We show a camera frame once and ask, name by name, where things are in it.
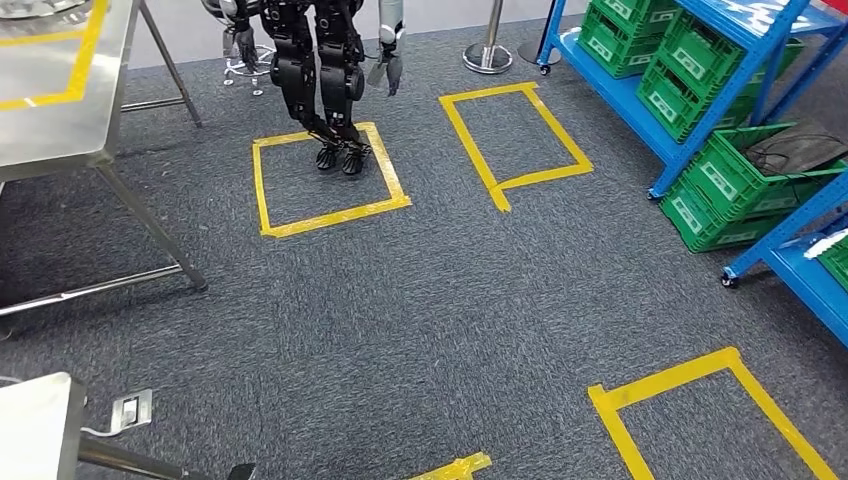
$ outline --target humanoid robot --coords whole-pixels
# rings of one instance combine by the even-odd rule
[[[271,62],[271,81],[283,91],[289,115],[323,143],[316,165],[320,170],[335,167],[355,175],[371,148],[353,126],[353,102],[362,98],[365,60],[362,39],[353,17],[365,0],[202,0],[207,11],[233,23],[234,41],[248,69],[256,64],[256,48],[250,17],[259,15],[262,27],[274,41],[277,53]],[[385,75],[389,96],[400,85],[403,64],[400,41],[404,33],[403,0],[380,1],[380,53],[369,75],[375,85]],[[316,62],[306,10],[315,7],[315,33],[321,59],[321,96],[324,117],[315,111]]]

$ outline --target yellow tape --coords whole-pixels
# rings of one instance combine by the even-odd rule
[[[607,427],[612,443],[618,448],[618,453],[627,465],[627,469],[630,470],[630,475],[637,480],[653,480],[654,476],[648,469],[648,464],[639,453],[639,448],[630,436],[630,432],[627,431],[627,427],[624,426],[624,422],[621,421],[621,417],[615,413],[616,409],[610,404],[607,395],[604,387],[600,385],[589,387],[589,398],[595,405],[604,426]]]
[[[17,98],[0,102],[0,111],[15,110],[19,108],[43,107],[57,103],[78,102],[85,95],[85,85],[88,81],[88,73],[91,69],[91,61],[97,50],[100,40],[100,29],[103,27],[103,19],[109,9],[109,0],[93,0],[91,14],[88,18],[88,26],[84,31],[58,32],[54,34],[36,35],[31,37],[20,37],[0,41],[0,46],[18,46],[32,43],[45,43],[80,38],[80,46],[77,57],[68,76],[68,84],[64,92],[55,92],[35,95],[27,98]]]
[[[282,238],[412,205],[412,201],[403,193],[400,180],[398,180],[397,173],[395,173],[394,166],[392,166],[389,154],[386,151],[386,146],[383,144],[383,140],[377,131],[377,126],[373,122],[363,122],[356,124],[356,128],[368,136],[368,141],[374,152],[374,158],[377,160],[380,172],[383,174],[383,180],[389,189],[390,198],[381,202],[348,208],[339,212],[328,213],[286,225],[271,226],[268,205],[265,200],[265,185],[262,177],[261,149],[263,147],[311,140],[312,136],[307,132],[300,132],[290,135],[259,138],[253,141],[253,181],[256,187],[256,202],[259,208],[259,231],[262,235]]]
[[[492,196],[492,201],[495,202],[495,206],[497,206],[502,212],[510,211],[512,207],[510,207],[509,201],[507,201],[506,196],[498,188],[498,181],[489,169],[489,164],[487,164],[486,160],[483,159],[483,154],[477,147],[477,143],[474,142],[474,139],[471,137],[471,132],[468,131],[468,127],[462,120],[462,116],[456,109],[456,105],[445,97],[440,98],[439,101],[442,103],[442,107],[444,107],[447,112],[448,118],[453,124],[457,135],[459,135],[459,140],[468,152],[468,156],[471,157],[471,163],[474,165],[474,168],[477,169],[477,174],[480,175],[480,179],[483,180],[483,186],[486,187],[489,195]]]
[[[754,375],[751,374],[750,370],[742,364],[742,358],[737,355],[735,359],[731,361],[730,369],[733,371],[733,374],[736,375],[736,378],[739,379],[739,383],[745,387],[745,390],[748,392],[748,395],[754,399],[754,402],[760,407],[760,410],[766,414],[766,416],[771,420],[771,423],[777,427],[777,430],[783,435],[783,438],[792,445],[792,448],[798,452],[798,455],[801,456],[801,459],[804,460],[804,463],[807,464],[807,467],[813,472],[816,478],[826,479],[826,480],[837,480],[836,474],[827,466],[827,463],[823,458],[816,452],[816,449],[810,445],[810,442],[801,435],[801,432],[795,428],[795,425],[792,424],[792,421],[780,410],[780,407],[774,402],[774,399],[766,392],[760,382],[754,378]]]
[[[515,187],[523,187],[525,185],[531,185],[539,182],[547,182],[550,180],[570,177],[573,175],[581,175],[584,173],[589,173],[593,170],[592,163],[586,157],[586,154],[583,153],[580,147],[577,146],[577,144],[574,142],[568,132],[565,131],[565,128],[563,128],[563,126],[557,121],[556,117],[554,117],[553,113],[551,113],[548,107],[542,102],[542,100],[533,90],[534,88],[538,88],[538,85],[536,85],[535,82],[525,82],[517,83],[514,85],[504,85],[500,87],[486,88],[473,92],[445,95],[439,98],[439,102],[445,109],[445,112],[447,113],[448,119],[450,120],[451,124],[453,124],[453,127],[456,130],[457,135],[459,136],[459,140],[462,142],[463,147],[465,147],[465,150],[468,152],[468,156],[471,159],[471,163],[474,165],[474,168],[477,170],[477,174],[483,181],[483,186],[486,187],[486,190],[492,197],[492,201],[494,202],[495,206],[502,212],[509,212],[512,210],[512,206],[509,204],[509,201],[506,199],[506,195],[504,195],[503,193],[504,190]],[[495,176],[492,174],[492,170],[489,168],[489,165],[486,163],[486,160],[483,158],[483,154],[480,152],[480,148],[477,146],[477,143],[474,142],[474,139],[471,136],[471,132],[468,131],[468,126],[462,120],[462,116],[456,109],[456,102],[518,92],[523,93],[528,98],[528,100],[530,100],[530,103],[533,105],[534,108],[536,108],[536,110],[539,112],[539,115],[542,116],[542,119],[550,127],[554,135],[557,136],[560,142],[562,142],[563,146],[574,157],[575,164],[566,167],[545,170],[542,172],[529,173],[499,183]]]
[[[786,441],[798,453],[804,463],[818,479],[835,480],[837,477],[816,452],[812,445],[795,428],[795,425],[780,410],[774,400],[742,363],[739,350],[727,347],[709,355],[690,360],[662,372],[649,375],[633,383],[605,392],[601,385],[589,387],[589,398],[598,411],[598,416],[609,432],[610,439],[618,449],[630,474],[636,480],[653,480],[645,459],[633,442],[633,438],[621,421],[617,411],[641,402],[673,388],[693,382],[699,378],[728,369],[739,380],[758,407],[774,424]]]
[[[62,42],[82,38],[85,30],[69,30],[67,32],[45,33],[44,35],[29,35],[27,37],[0,38],[0,47],[18,47],[35,43]]]
[[[410,480],[472,480],[472,473],[491,466],[492,459],[483,452],[477,452],[465,458],[457,458],[449,465]]]

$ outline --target stainless steel table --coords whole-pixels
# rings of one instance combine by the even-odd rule
[[[0,307],[0,317],[180,272],[197,288],[206,287],[203,276],[112,166],[123,77],[139,11],[181,96],[127,105],[123,110],[185,104],[200,126],[197,111],[143,0],[89,0],[53,16],[0,20],[0,182],[95,168],[176,263]]]
[[[0,388],[0,478],[73,480],[77,460],[161,480],[208,480],[153,458],[80,435],[85,387],[54,373]],[[229,480],[249,480],[254,464],[238,465]]]

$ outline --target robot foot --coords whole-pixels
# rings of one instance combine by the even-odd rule
[[[358,175],[362,172],[362,165],[365,163],[365,159],[368,158],[369,153],[371,153],[371,149],[367,146],[348,148],[347,155],[345,155],[344,162],[342,162],[342,172],[345,175]]]
[[[318,152],[318,158],[315,159],[315,166],[318,170],[329,170],[336,166],[336,159],[339,156],[339,148],[335,145],[325,144],[324,148]]]

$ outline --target blue metal shelf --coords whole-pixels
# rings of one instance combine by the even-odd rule
[[[845,345],[848,345],[848,291],[818,260],[804,258],[819,236],[802,237],[763,259]]]
[[[681,7],[748,50],[759,45],[763,35],[783,10],[786,0],[677,0]],[[792,35],[829,35],[842,22],[808,5],[792,24]]]
[[[598,65],[577,45],[577,33],[564,33],[553,40],[557,49],[592,88],[630,125],[663,163],[671,162],[680,151],[681,145],[675,143],[671,135],[645,108],[636,97],[636,89],[642,77],[627,77],[616,80]]]

